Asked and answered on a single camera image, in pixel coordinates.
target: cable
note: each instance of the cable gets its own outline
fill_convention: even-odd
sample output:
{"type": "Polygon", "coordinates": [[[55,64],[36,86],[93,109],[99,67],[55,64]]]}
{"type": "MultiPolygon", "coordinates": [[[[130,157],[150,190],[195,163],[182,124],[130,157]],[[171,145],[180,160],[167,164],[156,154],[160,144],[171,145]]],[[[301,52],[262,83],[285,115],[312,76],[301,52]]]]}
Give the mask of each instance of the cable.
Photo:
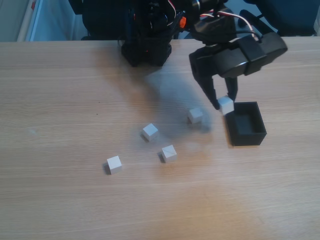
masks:
{"type": "Polygon", "coordinates": [[[232,16],[232,17],[236,17],[236,18],[242,19],[248,25],[250,31],[254,32],[253,27],[251,26],[251,24],[244,17],[236,15],[236,14],[233,14],[233,13],[224,12],[224,11],[218,11],[217,13],[221,14],[221,15],[225,15],[225,16],[232,16]]]}
{"type": "Polygon", "coordinates": [[[215,16],[210,15],[208,13],[204,13],[204,14],[201,14],[200,17],[211,17],[211,18],[214,18],[215,16]]]}
{"type": "Polygon", "coordinates": [[[172,7],[173,10],[174,10],[174,18],[173,18],[173,20],[174,20],[174,19],[176,19],[176,16],[177,16],[176,8],[175,8],[175,6],[173,5],[173,3],[172,3],[170,0],[168,0],[168,3],[171,5],[171,7],[172,7]]]}

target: table surface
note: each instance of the table surface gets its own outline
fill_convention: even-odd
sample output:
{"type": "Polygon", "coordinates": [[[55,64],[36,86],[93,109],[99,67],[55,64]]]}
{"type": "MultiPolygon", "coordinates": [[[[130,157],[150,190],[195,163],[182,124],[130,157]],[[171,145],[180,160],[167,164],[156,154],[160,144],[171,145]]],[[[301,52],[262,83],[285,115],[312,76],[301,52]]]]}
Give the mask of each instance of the table surface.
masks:
{"type": "Polygon", "coordinates": [[[116,42],[1,43],[0,239],[319,240],[320,41],[285,41],[239,78],[267,130],[253,147],[230,145],[193,79],[200,42],[173,41],[161,69],[130,67],[116,42]],[[194,107],[203,124],[188,123],[194,107]],[[162,163],[169,145],[178,159],[162,163]]]}

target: white wall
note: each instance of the white wall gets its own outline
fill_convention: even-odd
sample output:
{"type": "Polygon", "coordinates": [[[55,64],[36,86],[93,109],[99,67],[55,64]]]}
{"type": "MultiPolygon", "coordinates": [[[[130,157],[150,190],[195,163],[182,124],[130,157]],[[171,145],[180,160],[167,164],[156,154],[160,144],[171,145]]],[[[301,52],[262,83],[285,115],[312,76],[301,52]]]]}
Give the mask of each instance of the white wall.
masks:
{"type": "Polygon", "coordinates": [[[38,1],[40,4],[31,41],[81,40],[87,35],[82,16],[75,15],[68,0],[38,1]]]}
{"type": "Polygon", "coordinates": [[[0,42],[17,40],[29,0],[0,0],[0,42]]]}

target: small cube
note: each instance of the small cube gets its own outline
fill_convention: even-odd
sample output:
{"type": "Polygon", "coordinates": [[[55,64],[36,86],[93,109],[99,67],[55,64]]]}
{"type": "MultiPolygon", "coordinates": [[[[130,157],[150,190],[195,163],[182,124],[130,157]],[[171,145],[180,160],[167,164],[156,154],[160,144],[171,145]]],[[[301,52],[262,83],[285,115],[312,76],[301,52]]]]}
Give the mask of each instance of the small cube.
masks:
{"type": "Polygon", "coordinates": [[[192,124],[197,124],[202,122],[203,113],[199,108],[191,109],[188,113],[188,118],[190,119],[192,124]]]}
{"type": "Polygon", "coordinates": [[[166,163],[177,160],[177,153],[173,145],[162,148],[161,154],[166,163]]]}
{"type": "Polygon", "coordinates": [[[158,136],[158,129],[151,123],[142,130],[142,134],[150,142],[158,136]]]}
{"type": "Polygon", "coordinates": [[[223,96],[218,99],[218,103],[220,105],[220,111],[223,115],[231,113],[235,110],[234,101],[228,96],[223,96]]]}
{"type": "Polygon", "coordinates": [[[116,174],[122,170],[122,164],[119,156],[114,156],[112,158],[107,159],[107,163],[111,174],[116,174]]]}

